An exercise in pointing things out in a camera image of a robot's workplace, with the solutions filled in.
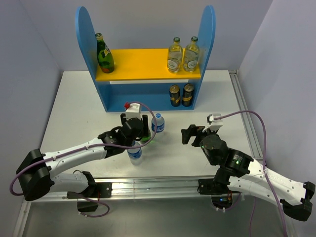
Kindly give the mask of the clear glass bottle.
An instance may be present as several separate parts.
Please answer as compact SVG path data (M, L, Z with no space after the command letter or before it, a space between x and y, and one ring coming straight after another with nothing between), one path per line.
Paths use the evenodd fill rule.
M180 70L182 63L183 49L180 45L180 38L174 37L173 44L168 48L167 68L170 72L176 73Z
M199 46L198 37L191 37L191 42L186 46L183 57L183 69L186 72L193 72L198 64Z

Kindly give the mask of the blue and yellow shelf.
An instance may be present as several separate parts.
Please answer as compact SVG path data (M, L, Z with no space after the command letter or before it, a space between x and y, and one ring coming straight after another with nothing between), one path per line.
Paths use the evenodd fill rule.
M113 49L115 70L106 74L100 69L94 27L87 9L79 6L75 14L77 41L82 56L107 112L122 112L127 101L141 101L154 111L192 110L195 107L215 40L216 14L212 5L204 8L198 31L200 56L193 72L167 69L167 49ZM193 101L188 107L171 105L169 88L174 83L194 85Z

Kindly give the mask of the plastic water bottle front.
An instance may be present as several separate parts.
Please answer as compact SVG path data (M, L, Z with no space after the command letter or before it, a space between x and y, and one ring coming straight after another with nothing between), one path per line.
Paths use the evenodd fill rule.
M127 150L130 162L133 165L140 165L143 161L142 150L138 146L140 146L139 142L133 141L132 148Z

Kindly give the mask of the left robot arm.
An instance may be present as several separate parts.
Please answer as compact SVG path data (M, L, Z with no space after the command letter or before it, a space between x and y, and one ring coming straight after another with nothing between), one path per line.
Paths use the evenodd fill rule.
M16 171L26 201L34 201L52 192L69 192L89 198L97 192L97 184L88 171L69 174L66 170L81 164L106 159L123 153L148 133L148 117L126 118L122 125L75 147L56 152L30 151Z

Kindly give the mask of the right black can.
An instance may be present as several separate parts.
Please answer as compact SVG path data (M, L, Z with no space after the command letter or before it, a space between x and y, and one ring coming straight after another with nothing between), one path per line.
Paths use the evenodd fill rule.
M182 105L188 107L192 104L194 95L194 85L191 83L187 83L184 85L183 93L182 93Z

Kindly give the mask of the aluminium front rail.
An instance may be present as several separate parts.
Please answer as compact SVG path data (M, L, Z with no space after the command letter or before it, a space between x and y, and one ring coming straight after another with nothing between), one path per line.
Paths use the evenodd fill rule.
M91 192L97 183L112 183L112 199L147 199L195 197L198 195L198 179L212 176L191 177L154 177L154 178L96 178L90 173L59 174L56 177L35 178L24 185L26 201L37 201L43 198L66 198L67 192Z

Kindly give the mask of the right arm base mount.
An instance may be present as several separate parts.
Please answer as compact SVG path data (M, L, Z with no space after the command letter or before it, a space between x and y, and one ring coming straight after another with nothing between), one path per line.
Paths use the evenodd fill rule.
M219 184L213 178L198 179L197 192L211 197L213 208L217 212L229 211L241 201L241 193L231 191L227 185Z

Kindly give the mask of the aluminium side rail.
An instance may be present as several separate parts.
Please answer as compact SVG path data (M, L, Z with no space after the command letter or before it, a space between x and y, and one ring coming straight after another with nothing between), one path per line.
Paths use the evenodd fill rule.
M230 76L230 79L235 91L239 109L241 111L248 110L248 107L247 107L247 104L246 104L246 101L245 101L245 98L244 98L244 95L243 95L243 92L238 80L237 70L229 70L229 76ZM246 136L248 139L252 156L256 159L262 159L263 153L262 153L262 150L257 138L257 134L255 132L255 128L253 126L251 115L252 114L250 113L242 113L241 119L244 125L244 129L246 132Z

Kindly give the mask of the green glass bottle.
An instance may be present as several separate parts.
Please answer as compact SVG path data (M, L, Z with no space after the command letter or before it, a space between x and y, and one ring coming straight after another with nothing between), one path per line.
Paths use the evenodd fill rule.
M114 59L111 51L105 44L101 33L95 34L97 40L97 61L104 73L112 73L115 69Z
M146 131L144 131L142 139L140 140L141 144L147 143L151 139L151 131L148 128Z

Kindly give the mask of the plastic water bottle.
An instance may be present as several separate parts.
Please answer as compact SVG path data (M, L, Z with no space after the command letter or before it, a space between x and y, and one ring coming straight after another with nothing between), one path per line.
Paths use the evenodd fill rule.
M155 114L155 118L152 118L152 131L156 131L156 133L162 133L165 127L165 120L160 113Z
M133 165L140 165L143 161L142 150L138 146L140 146L139 142L133 141L132 148L127 150L130 162Z

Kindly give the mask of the left black can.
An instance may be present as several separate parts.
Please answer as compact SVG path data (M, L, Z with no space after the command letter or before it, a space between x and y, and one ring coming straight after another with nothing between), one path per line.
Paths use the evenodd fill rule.
M174 107L180 106L180 87L177 84L173 84L169 88L170 103Z

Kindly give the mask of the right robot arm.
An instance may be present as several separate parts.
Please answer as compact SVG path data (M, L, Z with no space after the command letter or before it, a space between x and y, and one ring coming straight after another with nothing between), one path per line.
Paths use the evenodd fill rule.
M194 137L192 146L200 147L208 162L219 167L214 178L198 181L197 191L201 195L240 192L274 205L280 204L284 214L295 220L308 220L313 207L311 199L315 193L315 184L296 182L264 168L251 156L229 148L216 132L204 126L191 124L181 133L183 144Z

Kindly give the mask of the green glass bottle front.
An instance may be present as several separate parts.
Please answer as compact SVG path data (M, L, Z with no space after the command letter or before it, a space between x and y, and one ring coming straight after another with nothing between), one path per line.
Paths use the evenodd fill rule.
M148 128L146 131L144 131L142 139L140 140L141 144L147 143L151 139L151 131Z

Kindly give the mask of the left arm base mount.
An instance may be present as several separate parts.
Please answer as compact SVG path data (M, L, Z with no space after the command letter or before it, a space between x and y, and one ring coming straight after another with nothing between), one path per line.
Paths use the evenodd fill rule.
M97 183L93 191L75 193L67 192L67 199L77 199L77 210L79 215L85 218L99 218L106 216L110 212L110 207L101 201L101 198L110 198L112 194L112 183L101 182ZM103 214L92 215L90 213L95 212L99 206L106 207L106 212Z

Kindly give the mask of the black can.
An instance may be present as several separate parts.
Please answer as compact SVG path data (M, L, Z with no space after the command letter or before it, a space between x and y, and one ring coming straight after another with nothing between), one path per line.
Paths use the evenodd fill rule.
M170 103L174 107L180 106L180 87L177 84L173 84L169 88Z
M194 85L191 83L187 83L184 85L183 93L182 93L182 105L188 107L192 104L194 95Z

